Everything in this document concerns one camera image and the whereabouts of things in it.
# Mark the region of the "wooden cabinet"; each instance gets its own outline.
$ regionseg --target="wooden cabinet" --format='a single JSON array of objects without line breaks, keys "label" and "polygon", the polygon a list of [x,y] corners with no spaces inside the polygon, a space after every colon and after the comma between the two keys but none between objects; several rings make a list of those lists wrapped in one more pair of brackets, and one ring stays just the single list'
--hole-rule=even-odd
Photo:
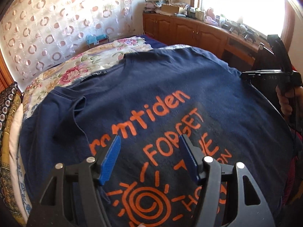
[{"label": "wooden cabinet", "polygon": [[156,27],[155,27],[156,15],[155,14],[143,14],[143,30],[144,33],[150,37],[156,39]]},{"label": "wooden cabinet", "polygon": [[253,44],[237,34],[195,19],[144,13],[143,28],[147,35],[164,44],[199,47],[219,59],[222,59],[224,51],[228,51],[250,65],[255,61],[260,42],[270,48],[265,41],[257,39],[259,42]]},{"label": "wooden cabinet", "polygon": [[197,46],[196,33],[198,25],[188,19],[176,19],[173,25],[174,44]]},{"label": "wooden cabinet", "polygon": [[167,45],[172,45],[173,43],[173,38],[172,38],[172,29],[173,29],[173,18],[164,16],[164,15],[159,15],[156,18],[156,40],[167,44]]},{"label": "wooden cabinet", "polygon": [[227,42],[227,35],[205,24],[198,25],[197,31],[197,47],[212,52],[221,58]]},{"label": "wooden cabinet", "polygon": [[172,28],[173,19],[169,16],[152,13],[143,15],[144,32],[161,43],[167,45],[174,44]]}]

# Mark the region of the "cardboard box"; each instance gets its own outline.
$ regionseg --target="cardboard box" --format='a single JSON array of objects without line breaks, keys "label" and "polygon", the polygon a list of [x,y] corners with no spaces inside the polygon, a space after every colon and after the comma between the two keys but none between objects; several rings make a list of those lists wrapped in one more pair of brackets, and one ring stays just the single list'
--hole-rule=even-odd
[{"label": "cardboard box", "polygon": [[161,11],[171,14],[184,14],[185,8],[162,4]]}]

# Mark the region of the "navy blue t-shirt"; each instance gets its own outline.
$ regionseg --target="navy blue t-shirt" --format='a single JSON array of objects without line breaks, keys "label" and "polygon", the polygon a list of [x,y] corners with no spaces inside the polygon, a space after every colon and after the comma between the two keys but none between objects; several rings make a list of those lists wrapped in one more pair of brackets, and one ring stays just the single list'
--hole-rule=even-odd
[{"label": "navy blue t-shirt", "polygon": [[[56,87],[20,134],[30,199],[55,164],[80,163],[119,134],[121,152],[103,187],[113,227],[190,226],[201,187],[178,149],[185,133],[220,163],[245,163],[274,212],[293,138],[277,110],[239,75],[198,48],[157,49],[127,54],[98,76]],[[222,184],[219,214],[225,196]]]}]

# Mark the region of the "bright window light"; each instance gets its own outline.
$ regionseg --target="bright window light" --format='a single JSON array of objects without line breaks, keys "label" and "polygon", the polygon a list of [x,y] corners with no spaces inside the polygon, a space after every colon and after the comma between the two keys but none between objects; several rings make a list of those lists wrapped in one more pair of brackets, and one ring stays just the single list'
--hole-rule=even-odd
[{"label": "bright window light", "polygon": [[202,0],[205,10],[212,7],[216,15],[237,21],[243,17],[243,23],[264,35],[281,36],[285,0]]}]

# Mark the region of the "clutter on countertop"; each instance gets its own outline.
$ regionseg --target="clutter on countertop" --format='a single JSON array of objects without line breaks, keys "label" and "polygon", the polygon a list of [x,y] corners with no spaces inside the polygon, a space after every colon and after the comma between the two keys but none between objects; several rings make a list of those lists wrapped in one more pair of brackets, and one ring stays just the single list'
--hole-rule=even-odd
[{"label": "clutter on countertop", "polygon": [[206,24],[212,25],[212,26],[218,26],[217,21],[214,21],[210,16],[206,16],[206,19],[204,20]]},{"label": "clutter on countertop", "polygon": [[176,7],[183,7],[185,9],[187,9],[187,7],[189,6],[187,3],[185,2],[177,2],[177,3],[170,3],[170,5],[172,6],[176,6]]},{"label": "clutter on countertop", "polygon": [[204,21],[205,12],[196,10],[196,19]]},{"label": "clutter on countertop", "polygon": [[185,14],[185,12],[187,12],[187,7],[162,4],[161,11],[170,14]]},{"label": "clutter on countertop", "polygon": [[144,13],[156,13],[157,10],[161,10],[162,4],[166,3],[164,0],[159,1],[147,1],[145,0]]},{"label": "clutter on countertop", "polygon": [[254,30],[247,28],[244,24],[229,19],[225,19],[224,24],[225,26],[222,26],[222,28],[229,30],[230,33],[235,31],[238,35],[243,36],[245,41],[251,40],[252,43],[256,42],[256,36],[258,36],[258,34]]},{"label": "clutter on countertop", "polygon": [[166,16],[173,16],[172,13],[164,12],[164,11],[161,11],[161,10],[156,10],[156,13],[166,15]]},{"label": "clutter on countertop", "polygon": [[193,7],[188,6],[186,17],[187,18],[191,18],[191,19],[195,19],[196,18],[196,12],[195,12],[195,10],[194,10]]},{"label": "clutter on countertop", "polygon": [[185,14],[178,14],[178,13],[175,13],[175,16],[176,16],[176,17],[181,17],[181,18],[186,18],[186,15],[185,15]]},{"label": "clutter on countertop", "polygon": [[210,18],[212,18],[212,20],[216,20],[216,16],[215,16],[215,14],[214,14],[214,9],[213,8],[209,8],[209,9],[207,9],[207,11],[206,11],[206,16],[209,16]]}]

